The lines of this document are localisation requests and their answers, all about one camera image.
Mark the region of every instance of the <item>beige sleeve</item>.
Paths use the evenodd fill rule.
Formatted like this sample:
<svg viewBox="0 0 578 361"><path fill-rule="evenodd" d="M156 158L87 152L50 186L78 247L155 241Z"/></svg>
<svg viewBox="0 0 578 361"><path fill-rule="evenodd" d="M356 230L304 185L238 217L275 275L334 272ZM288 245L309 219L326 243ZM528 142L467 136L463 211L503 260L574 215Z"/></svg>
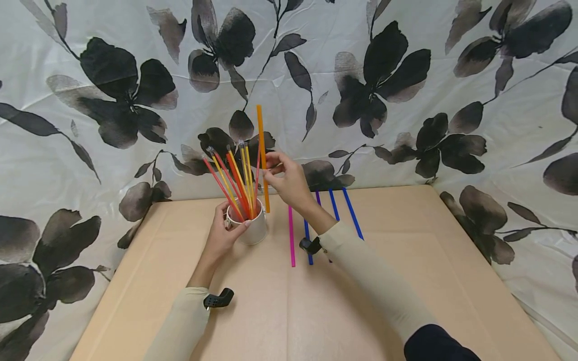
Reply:
<svg viewBox="0 0 578 361"><path fill-rule="evenodd" d="M331 260L369 295L404 344L420 327L436 324L434 316L411 286L351 227L338 222L319 239Z"/></svg>
<svg viewBox="0 0 578 361"><path fill-rule="evenodd" d="M189 360L209 321L210 311L203 305L208 294L198 287L180 292L143 361Z"/></svg>

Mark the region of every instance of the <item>white backdrop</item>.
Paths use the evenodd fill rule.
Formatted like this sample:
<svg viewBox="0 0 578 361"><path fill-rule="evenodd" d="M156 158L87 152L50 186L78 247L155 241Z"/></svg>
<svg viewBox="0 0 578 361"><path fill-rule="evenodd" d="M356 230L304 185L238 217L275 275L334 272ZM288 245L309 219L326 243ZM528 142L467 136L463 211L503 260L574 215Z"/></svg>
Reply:
<svg viewBox="0 0 578 361"><path fill-rule="evenodd" d="M220 196L201 152L258 103L312 189L432 184L576 359L577 8L3 2L0 360L67 360L150 204Z"/></svg>

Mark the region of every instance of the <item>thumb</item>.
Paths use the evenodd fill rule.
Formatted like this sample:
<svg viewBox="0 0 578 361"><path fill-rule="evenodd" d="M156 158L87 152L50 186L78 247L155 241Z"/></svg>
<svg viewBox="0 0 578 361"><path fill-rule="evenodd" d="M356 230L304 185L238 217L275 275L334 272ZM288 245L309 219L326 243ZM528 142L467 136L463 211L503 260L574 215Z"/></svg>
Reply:
<svg viewBox="0 0 578 361"><path fill-rule="evenodd" d="M241 223L240 225L237 226L237 228L233 229L232 231L229 232L229 234L233 237L233 239L237 239L239 238L243 233L245 233L245 231L247 230L247 228L249 228L249 226L251 225L252 221L245 221L243 223Z"/></svg>
<svg viewBox="0 0 578 361"><path fill-rule="evenodd" d="M275 188L275 190L278 191L279 187L281 186L281 182L283 181L282 178L275 177L274 175L271 174L271 172L268 169L264 169L263 173L264 173L263 177L265 178L267 183L272 185L273 188Z"/></svg>

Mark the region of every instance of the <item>beige table surface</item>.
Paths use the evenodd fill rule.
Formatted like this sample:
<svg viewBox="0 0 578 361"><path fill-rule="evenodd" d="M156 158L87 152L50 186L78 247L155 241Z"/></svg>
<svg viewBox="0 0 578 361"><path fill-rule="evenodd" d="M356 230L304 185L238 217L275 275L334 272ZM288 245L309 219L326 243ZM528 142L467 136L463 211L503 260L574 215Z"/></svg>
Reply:
<svg viewBox="0 0 578 361"><path fill-rule="evenodd" d="M433 188L349 190L366 242L414 286L440 324L482 360L558 360ZM342 221L353 224L341 191ZM71 361L138 361L187 283L221 199L153 206ZM321 193L332 214L329 194ZM288 207L271 196L268 237L236 244L212 286L235 297L213 310L191 360L404 360L401 342L337 265L298 248Z"/></svg>

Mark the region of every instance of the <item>magenta straw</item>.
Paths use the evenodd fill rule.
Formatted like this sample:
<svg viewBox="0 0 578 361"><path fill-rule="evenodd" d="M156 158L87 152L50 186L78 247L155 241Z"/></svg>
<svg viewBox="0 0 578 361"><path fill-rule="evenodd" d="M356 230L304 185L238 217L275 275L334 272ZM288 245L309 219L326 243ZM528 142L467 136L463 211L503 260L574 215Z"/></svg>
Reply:
<svg viewBox="0 0 578 361"><path fill-rule="evenodd" d="M295 267L295 241L293 239L293 209L289 206L289 244L291 246L291 267Z"/></svg>

